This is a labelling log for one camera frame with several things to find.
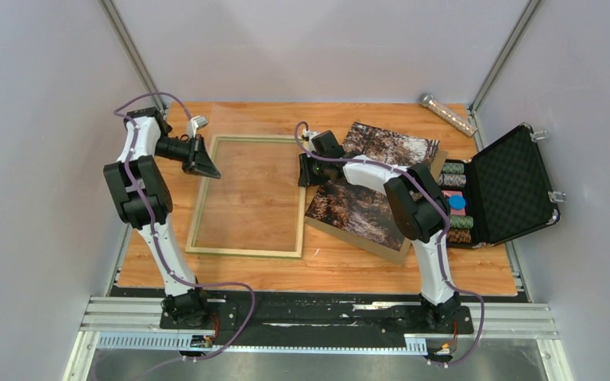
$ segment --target black baseplate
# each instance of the black baseplate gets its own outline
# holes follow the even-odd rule
[[[438,324],[432,311],[419,304],[419,296],[386,308],[368,307],[382,298],[355,294],[257,292],[257,304],[249,324],[235,345],[320,348],[404,348],[405,333],[450,335],[457,322],[459,334],[473,333],[469,308],[460,306]],[[248,292],[207,291],[211,318],[197,329],[213,329],[220,318],[214,344],[225,344],[249,312]],[[162,316],[163,329],[193,329]]]

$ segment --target picture frame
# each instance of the picture frame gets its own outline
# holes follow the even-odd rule
[[[218,147],[222,142],[244,142],[244,143],[272,143],[272,144],[295,144],[293,136],[290,135],[237,135],[237,134],[217,134],[212,136],[209,155],[212,161],[216,162]],[[199,185],[199,192],[195,202],[195,208],[191,218],[191,227],[186,239],[185,252],[197,254],[215,254],[230,256],[265,256],[278,258],[302,258],[303,256],[303,235],[304,235],[304,214],[306,189],[299,187],[296,220],[295,224],[295,245],[293,250],[264,250],[247,248],[212,248],[197,245],[200,229],[203,224],[203,215],[207,202],[210,181],[218,181],[204,177]]]

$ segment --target wooden frame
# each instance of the wooden frame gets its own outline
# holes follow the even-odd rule
[[[214,135],[210,144],[210,158],[212,161],[216,158],[217,148],[222,141],[239,141],[239,142],[255,142],[255,143],[276,143],[276,144],[295,144],[293,136],[290,135],[234,135],[234,134],[218,134]],[[303,229],[305,221],[305,193],[306,189],[299,188],[298,193],[298,211],[295,227],[295,250],[294,251],[277,251],[277,250],[254,250],[245,248],[201,248],[195,246],[198,239],[198,233],[202,222],[204,204],[207,200],[207,191],[209,189],[210,179],[202,178],[200,183],[198,197],[195,202],[195,209],[191,220],[191,228],[188,231],[186,239],[186,252],[204,253],[204,254],[219,254],[232,256],[271,256],[279,258],[302,258],[303,257]]]

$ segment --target blue poker chip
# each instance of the blue poker chip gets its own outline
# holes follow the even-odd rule
[[[448,198],[448,203],[454,210],[462,210],[466,206],[466,200],[464,200],[462,196],[457,195],[450,196],[450,198]]]

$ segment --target wooden tabletop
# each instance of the wooden tabletop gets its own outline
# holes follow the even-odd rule
[[[193,115],[209,119],[209,125],[201,130],[206,139],[215,133],[288,135],[293,134],[298,121],[304,120],[313,130],[329,129],[342,141],[352,122],[359,121],[398,133],[439,139],[441,149],[450,158],[468,159],[477,151],[473,139],[416,104],[187,102],[186,105]],[[465,115],[463,105],[450,107]],[[172,134],[185,133],[187,121],[178,105],[172,107],[168,122],[174,128]],[[183,251],[199,178],[185,175],[180,163],[161,158],[157,163],[172,193],[172,221]],[[307,190],[306,205],[314,194],[314,187]],[[399,266],[307,225],[301,260],[188,253],[184,256],[200,282],[238,281],[255,290],[419,293],[420,288],[419,268],[412,249]],[[450,248],[448,257],[454,282],[460,288],[486,295],[516,294],[503,246],[476,250]],[[129,243],[118,285],[163,286],[153,255],[136,233]]]

